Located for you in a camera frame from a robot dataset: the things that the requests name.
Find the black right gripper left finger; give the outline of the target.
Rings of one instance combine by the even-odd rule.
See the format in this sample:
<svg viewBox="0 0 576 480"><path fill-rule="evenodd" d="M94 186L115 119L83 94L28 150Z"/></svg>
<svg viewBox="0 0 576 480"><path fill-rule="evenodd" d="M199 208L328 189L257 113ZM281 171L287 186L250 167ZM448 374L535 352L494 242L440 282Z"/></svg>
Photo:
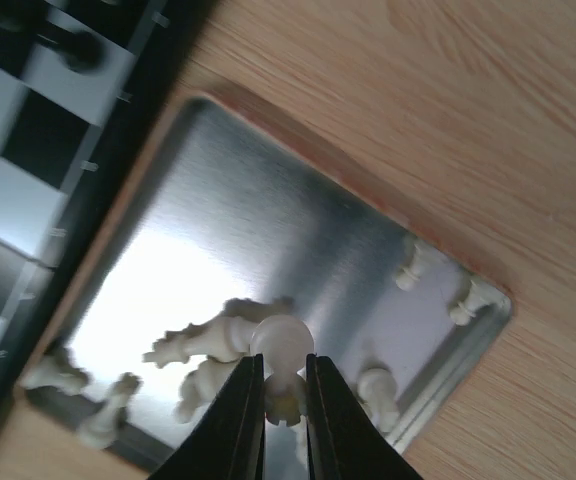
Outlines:
<svg viewBox="0 0 576 480"><path fill-rule="evenodd" d="M191 434L149 479L262 479L264 412L263 356L247 356Z"/></svg>

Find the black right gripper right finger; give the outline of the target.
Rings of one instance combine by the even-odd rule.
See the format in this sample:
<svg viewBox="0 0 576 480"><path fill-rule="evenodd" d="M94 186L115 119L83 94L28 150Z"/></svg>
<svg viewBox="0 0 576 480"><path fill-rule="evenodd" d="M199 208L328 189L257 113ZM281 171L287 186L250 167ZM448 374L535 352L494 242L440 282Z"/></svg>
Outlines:
<svg viewBox="0 0 576 480"><path fill-rule="evenodd" d="M309 477L315 480L421 480L372 425L327 356L306 357Z"/></svg>

